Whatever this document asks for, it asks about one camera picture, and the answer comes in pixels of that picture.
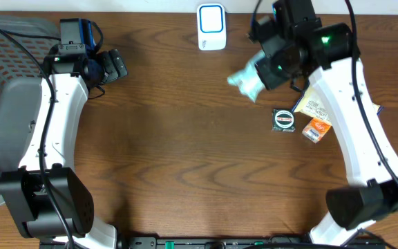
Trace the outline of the teal wet wipes packet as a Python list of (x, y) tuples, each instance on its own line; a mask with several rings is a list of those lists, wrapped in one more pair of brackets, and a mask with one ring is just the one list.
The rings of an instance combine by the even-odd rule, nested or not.
[(260, 50), (245, 65), (244, 69), (237, 71), (227, 78), (231, 86), (237, 86), (242, 95), (247, 96), (252, 102), (255, 102), (258, 94), (265, 89), (258, 76), (255, 63), (265, 58), (265, 53)]

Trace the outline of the large white snack bag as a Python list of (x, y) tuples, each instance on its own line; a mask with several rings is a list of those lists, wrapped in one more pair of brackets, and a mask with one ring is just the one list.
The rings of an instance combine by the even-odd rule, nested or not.
[(328, 125), (332, 124), (320, 97), (311, 86), (297, 100), (292, 107), (292, 112), (300, 112), (311, 118), (317, 118)]

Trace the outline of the dark green round-label packet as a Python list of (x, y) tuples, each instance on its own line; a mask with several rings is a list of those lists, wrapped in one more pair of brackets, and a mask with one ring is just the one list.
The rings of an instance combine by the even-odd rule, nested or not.
[(275, 109), (272, 112), (272, 130), (292, 133), (295, 131), (294, 115), (285, 109)]

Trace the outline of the orange Kleenex tissue pack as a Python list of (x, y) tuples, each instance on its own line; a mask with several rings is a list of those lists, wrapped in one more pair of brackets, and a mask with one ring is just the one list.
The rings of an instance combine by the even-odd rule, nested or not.
[(318, 118), (311, 121), (302, 130), (302, 134), (314, 143), (318, 143), (332, 126)]

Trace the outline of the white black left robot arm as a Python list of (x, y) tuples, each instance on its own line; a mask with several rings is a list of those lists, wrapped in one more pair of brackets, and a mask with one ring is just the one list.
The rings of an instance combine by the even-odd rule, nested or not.
[(75, 140), (92, 88), (127, 75), (116, 49), (97, 55), (59, 51), (44, 59), (39, 110), (16, 170), (3, 172), (0, 192), (19, 234), (41, 248), (125, 248), (114, 225), (95, 216), (94, 200), (75, 173)]

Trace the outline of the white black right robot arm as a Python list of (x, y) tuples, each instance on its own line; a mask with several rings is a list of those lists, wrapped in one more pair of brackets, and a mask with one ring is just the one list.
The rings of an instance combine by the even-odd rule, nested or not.
[(339, 141), (348, 185), (329, 190), (328, 213), (310, 232), (313, 245), (346, 245), (398, 210), (398, 155), (372, 105), (356, 35), (344, 24), (274, 20), (252, 24), (264, 58), (255, 64), (266, 89), (303, 76), (321, 98)]

